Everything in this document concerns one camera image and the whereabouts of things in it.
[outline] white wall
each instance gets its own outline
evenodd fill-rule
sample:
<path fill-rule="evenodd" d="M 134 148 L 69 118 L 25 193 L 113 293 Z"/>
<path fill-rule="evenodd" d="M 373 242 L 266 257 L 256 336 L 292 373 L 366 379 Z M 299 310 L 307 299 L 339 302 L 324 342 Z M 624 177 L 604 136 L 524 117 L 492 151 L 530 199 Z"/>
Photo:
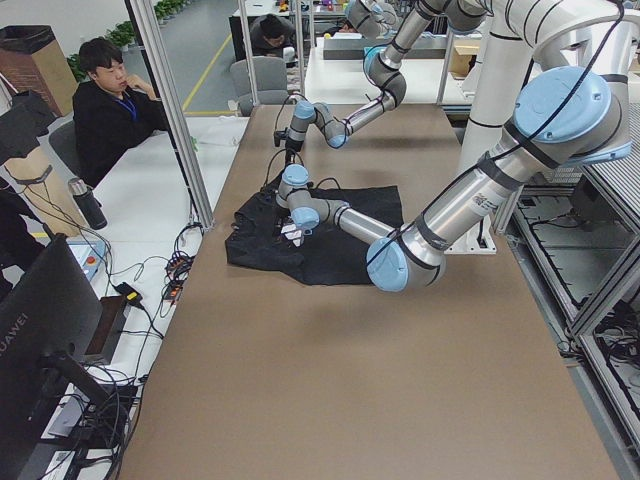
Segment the white wall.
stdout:
<path fill-rule="evenodd" d="M 51 25 L 65 56 L 128 18 L 124 0 L 0 1 L 0 27 Z"/>

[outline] blue lanyard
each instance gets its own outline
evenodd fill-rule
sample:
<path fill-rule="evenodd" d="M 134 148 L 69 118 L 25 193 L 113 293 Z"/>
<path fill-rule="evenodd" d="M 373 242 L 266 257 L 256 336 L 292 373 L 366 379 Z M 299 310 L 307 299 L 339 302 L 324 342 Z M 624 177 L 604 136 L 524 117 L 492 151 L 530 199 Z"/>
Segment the blue lanyard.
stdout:
<path fill-rule="evenodd" d="M 124 95 L 124 100 L 120 100 L 119 98 L 116 98 L 115 100 L 131 114 L 131 119 L 134 122 L 138 121 L 138 109 L 136 108 L 136 104 L 133 103 L 131 98 Z"/>

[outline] computer monitor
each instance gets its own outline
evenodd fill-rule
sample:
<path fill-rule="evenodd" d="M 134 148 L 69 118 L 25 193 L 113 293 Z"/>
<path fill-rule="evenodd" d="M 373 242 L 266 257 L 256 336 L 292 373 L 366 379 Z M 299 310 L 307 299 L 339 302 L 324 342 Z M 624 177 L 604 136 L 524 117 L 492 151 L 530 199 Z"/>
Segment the computer monitor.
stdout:
<path fill-rule="evenodd" d="M 100 301 L 62 235 L 49 243 L 0 302 L 3 479 L 20 475 L 69 381 L 86 382 L 89 390 L 96 387 L 77 362 L 91 341 L 101 311 Z"/>

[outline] yellow floor line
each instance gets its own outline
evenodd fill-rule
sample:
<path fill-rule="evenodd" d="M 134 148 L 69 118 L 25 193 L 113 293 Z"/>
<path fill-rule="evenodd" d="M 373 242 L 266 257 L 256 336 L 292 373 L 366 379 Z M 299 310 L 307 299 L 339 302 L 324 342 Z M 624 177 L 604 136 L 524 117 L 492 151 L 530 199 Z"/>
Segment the yellow floor line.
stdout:
<path fill-rule="evenodd" d="M 202 87 L 202 84 L 204 83 L 205 79 L 207 78 L 207 75 L 209 75 L 209 72 L 213 68 L 213 65 L 216 63 L 216 60 L 218 60 L 218 57 L 220 56 L 220 54 L 222 53 L 224 48 L 229 44 L 230 41 L 231 41 L 231 34 L 229 34 L 229 36 L 224 41 L 222 46 L 218 49 L 216 54 L 213 56 L 213 58 L 211 59 L 211 62 L 209 62 L 209 65 L 207 65 L 207 68 L 205 69 L 205 71 L 202 73 L 202 75 L 198 79 L 198 82 L 196 83 L 196 85 L 193 87 L 193 90 L 191 90 L 191 93 L 189 94 L 187 99 L 182 104 L 182 110 L 183 111 L 185 111 L 187 108 L 189 108 L 189 105 L 191 105 L 191 102 L 193 101 L 193 97 L 196 96 L 196 93 L 198 93 L 198 90 L 200 90 L 200 87 Z"/>
<path fill-rule="evenodd" d="M 200 112 L 184 112 L 186 117 L 210 117 L 212 115 L 235 115 L 235 110 L 210 110 Z"/>

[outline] thermos bottle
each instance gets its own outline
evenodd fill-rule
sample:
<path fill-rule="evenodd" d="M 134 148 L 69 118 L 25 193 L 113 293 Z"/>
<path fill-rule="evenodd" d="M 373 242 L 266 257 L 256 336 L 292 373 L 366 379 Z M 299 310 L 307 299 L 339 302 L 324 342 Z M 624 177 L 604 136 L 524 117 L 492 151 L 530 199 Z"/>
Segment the thermos bottle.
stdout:
<path fill-rule="evenodd" d="M 92 229 L 100 230 L 107 226 L 107 219 L 102 213 L 100 204 L 93 196 L 93 190 L 87 187 L 81 178 L 69 180 L 69 191 Z"/>

